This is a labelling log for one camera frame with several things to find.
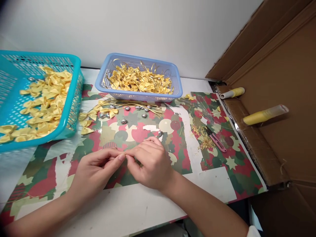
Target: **white sleeve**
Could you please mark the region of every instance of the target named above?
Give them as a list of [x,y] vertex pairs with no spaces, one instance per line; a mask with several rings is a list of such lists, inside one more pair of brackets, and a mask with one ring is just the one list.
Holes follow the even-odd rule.
[[257,228],[254,225],[251,225],[248,230],[247,237],[261,237]]

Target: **forearm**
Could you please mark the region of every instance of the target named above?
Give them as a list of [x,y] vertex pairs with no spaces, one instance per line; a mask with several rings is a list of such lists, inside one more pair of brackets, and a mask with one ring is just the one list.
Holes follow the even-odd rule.
[[179,173],[162,193],[188,214],[205,237],[247,236],[247,224],[233,210]]
[[71,199],[64,195],[12,222],[5,229],[10,237],[50,236],[72,218],[77,209]]

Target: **cardboard box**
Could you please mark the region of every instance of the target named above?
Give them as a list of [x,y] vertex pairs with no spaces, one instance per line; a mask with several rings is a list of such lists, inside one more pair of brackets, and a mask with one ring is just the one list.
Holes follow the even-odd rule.
[[[269,192],[250,199],[265,236],[316,227],[316,0],[267,0],[209,71]],[[283,104],[289,113],[246,126],[242,118]]]

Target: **white table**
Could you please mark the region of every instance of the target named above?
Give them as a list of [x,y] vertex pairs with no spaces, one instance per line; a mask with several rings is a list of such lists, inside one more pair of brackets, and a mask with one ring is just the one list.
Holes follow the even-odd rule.
[[[85,83],[94,85],[98,72],[96,69],[82,69]],[[181,78],[181,83],[183,95],[190,92],[212,92],[208,81],[205,80]],[[0,200],[3,203],[1,208],[10,197],[34,151],[35,148],[31,147],[23,151],[0,154]],[[236,194],[225,167],[202,171],[200,161],[199,157],[191,153],[193,173],[184,176],[223,202],[235,200]],[[47,202],[49,201],[22,206],[17,218]],[[65,225],[59,236],[128,236],[183,216],[186,216],[183,210],[157,191],[141,184],[133,184],[103,190],[96,200]]]

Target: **patterned paper sheet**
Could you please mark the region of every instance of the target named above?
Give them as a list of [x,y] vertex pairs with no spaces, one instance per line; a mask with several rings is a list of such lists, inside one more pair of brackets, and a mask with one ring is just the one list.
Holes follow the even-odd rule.
[[[91,93],[92,85],[84,85],[82,110],[89,111],[104,99],[104,93]],[[80,159],[91,152],[105,147],[119,150],[133,148],[145,138],[164,132],[160,140],[170,157],[172,167],[181,174],[202,172],[224,166],[232,181],[237,199],[243,199],[266,191],[252,162],[247,157],[225,114],[216,94],[193,92],[194,101],[184,98],[171,103],[157,103],[162,118],[152,112],[142,118],[143,110],[120,110],[112,119],[100,119],[90,125],[96,130],[91,134],[76,135],[70,139],[53,141],[37,147],[23,176],[6,204],[1,218],[10,223],[23,205],[52,200],[66,193],[71,185]],[[196,96],[203,97],[203,104],[197,104]],[[213,119],[205,118],[205,111]],[[122,125],[121,119],[128,123]],[[202,120],[217,134],[227,148],[222,154],[218,148],[199,149],[199,140],[194,137],[191,125],[202,126]],[[127,162],[112,176],[105,189],[137,183],[127,169]]]

